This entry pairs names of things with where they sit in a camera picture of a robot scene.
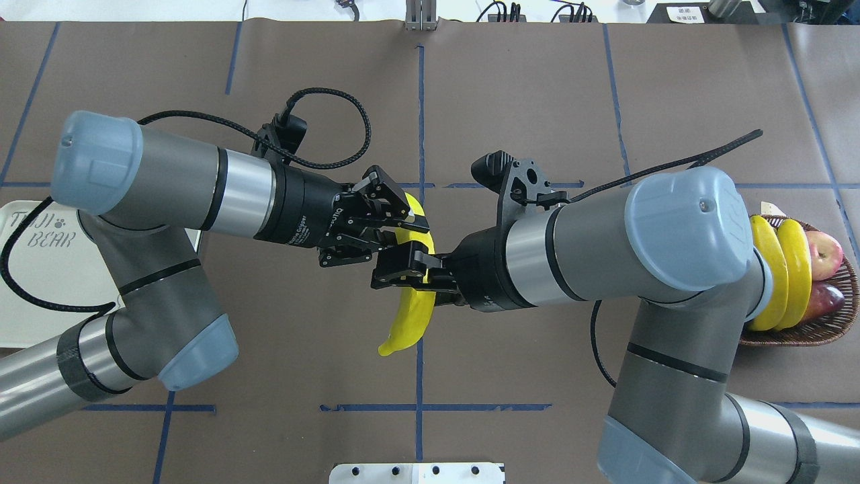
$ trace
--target brown basket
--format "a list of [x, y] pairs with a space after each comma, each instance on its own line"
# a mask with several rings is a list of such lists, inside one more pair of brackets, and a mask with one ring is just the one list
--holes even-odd
[[[779, 227], [783, 220], [788, 218], [779, 215], [762, 215], [762, 217], [774, 227]], [[807, 232], [818, 230], [808, 223], [800, 222], [800, 224]], [[740, 335], [740, 343], [744, 346], [818, 346], [841, 338], [851, 328], [858, 310], [857, 275], [848, 258], [842, 258], [839, 270], [825, 282], [842, 291], [845, 296], [845, 304], [837, 312], [825, 314], [817, 320], [801, 323], [780, 332], [744, 331]]]

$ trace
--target yellow banana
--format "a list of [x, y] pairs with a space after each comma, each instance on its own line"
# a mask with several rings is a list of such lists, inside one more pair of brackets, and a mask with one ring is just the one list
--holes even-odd
[[785, 263], [783, 249], [779, 245], [779, 239], [773, 226], [761, 215], [750, 217], [750, 225], [752, 226], [752, 242], [759, 249], [768, 267], [771, 268], [773, 295], [765, 310], [756, 316], [746, 329], [767, 331], [779, 324], [783, 314], [785, 314], [785, 305], [789, 298], [789, 271]]
[[[416, 215], [423, 215], [424, 208], [410, 194], [406, 194], [409, 200], [409, 207]], [[411, 230], [398, 228], [395, 230], [397, 243], [402, 244], [410, 240], [418, 240], [427, 246], [430, 253], [434, 253], [433, 237], [430, 233], [420, 233]], [[416, 291], [412, 288], [402, 288], [400, 293], [400, 307], [397, 309], [397, 316], [394, 318], [394, 323], [391, 324], [391, 330], [388, 339], [382, 343], [379, 348], [379, 356], [387, 357], [391, 353], [399, 350], [405, 350], [409, 346], [418, 343], [418, 340], [424, 336], [424, 331], [427, 330], [427, 325], [430, 324], [430, 317], [433, 316], [433, 305], [436, 302], [436, 293], [432, 291]]]
[[780, 331], [797, 325], [806, 311], [812, 292], [812, 263], [806, 233], [796, 220], [785, 220], [777, 230], [777, 237], [789, 271], [789, 298], [785, 314], [773, 328]]

